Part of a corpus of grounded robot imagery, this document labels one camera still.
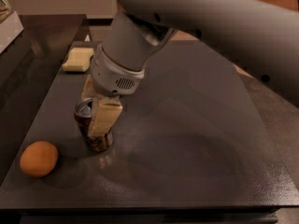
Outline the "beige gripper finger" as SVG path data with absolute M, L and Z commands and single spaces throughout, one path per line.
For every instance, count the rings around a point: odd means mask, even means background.
M 102 95 L 95 91 L 92 77 L 87 76 L 82 90 L 81 98 L 85 99 L 85 98 L 94 98 L 94 97 L 101 98 Z
M 88 129 L 89 137 L 104 136 L 114 125 L 122 112 L 118 96 L 95 96 L 92 104 L 92 118 Z

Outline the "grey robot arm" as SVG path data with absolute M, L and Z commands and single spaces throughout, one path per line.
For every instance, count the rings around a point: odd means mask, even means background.
M 299 103 L 299 13 L 258 0 L 117 0 L 91 70 L 95 91 L 133 94 L 149 58 L 177 31 L 199 39 Z

